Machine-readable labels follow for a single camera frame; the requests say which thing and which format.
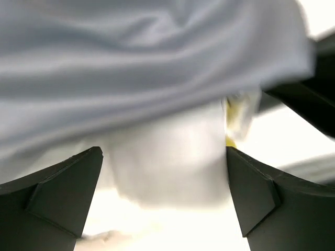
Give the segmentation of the white pillow yellow edge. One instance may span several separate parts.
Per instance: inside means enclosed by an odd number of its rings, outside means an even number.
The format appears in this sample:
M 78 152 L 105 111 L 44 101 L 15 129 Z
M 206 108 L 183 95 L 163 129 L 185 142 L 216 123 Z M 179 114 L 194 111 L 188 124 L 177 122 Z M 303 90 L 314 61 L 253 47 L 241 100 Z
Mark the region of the white pillow yellow edge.
M 246 136 L 260 99 L 240 92 L 106 135 L 97 193 L 145 207 L 221 204 L 230 195 L 226 141 Z

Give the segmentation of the grey pillowcase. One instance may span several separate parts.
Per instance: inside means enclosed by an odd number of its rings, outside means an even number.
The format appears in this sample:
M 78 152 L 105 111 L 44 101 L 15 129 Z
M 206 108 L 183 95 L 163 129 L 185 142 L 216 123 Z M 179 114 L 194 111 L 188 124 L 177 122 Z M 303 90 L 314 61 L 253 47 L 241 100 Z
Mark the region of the grey pillowcase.
M 1 1 L 1 162 L 313 71 L 295 1 Z

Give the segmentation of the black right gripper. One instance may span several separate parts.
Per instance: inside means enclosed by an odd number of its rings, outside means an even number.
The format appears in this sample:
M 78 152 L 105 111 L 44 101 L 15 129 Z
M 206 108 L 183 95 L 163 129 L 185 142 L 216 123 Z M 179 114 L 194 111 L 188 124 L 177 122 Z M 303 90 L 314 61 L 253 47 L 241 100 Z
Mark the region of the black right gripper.
M 265 93 L 281 101 L 326 136 L 334 138 L 334 32 L 315 42 L 315 74 Z

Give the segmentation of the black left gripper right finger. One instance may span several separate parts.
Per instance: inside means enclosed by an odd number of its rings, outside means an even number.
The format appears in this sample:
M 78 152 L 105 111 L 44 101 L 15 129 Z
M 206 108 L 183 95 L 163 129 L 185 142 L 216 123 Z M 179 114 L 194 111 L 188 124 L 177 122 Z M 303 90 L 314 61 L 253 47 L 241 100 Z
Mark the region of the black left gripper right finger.
M 310 182 L 226 149 L 242 236 L 256 251 L 334 250 L 334 187 Z

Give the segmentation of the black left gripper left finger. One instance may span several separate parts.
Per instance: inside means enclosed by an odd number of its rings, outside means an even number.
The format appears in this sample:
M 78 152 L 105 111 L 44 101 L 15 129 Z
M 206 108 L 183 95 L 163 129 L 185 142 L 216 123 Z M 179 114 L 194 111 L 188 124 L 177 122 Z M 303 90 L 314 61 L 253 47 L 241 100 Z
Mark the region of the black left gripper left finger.
M 73 251 L 102 162 L 101 148 L 92 147 L 1 184 L 1 251 Z

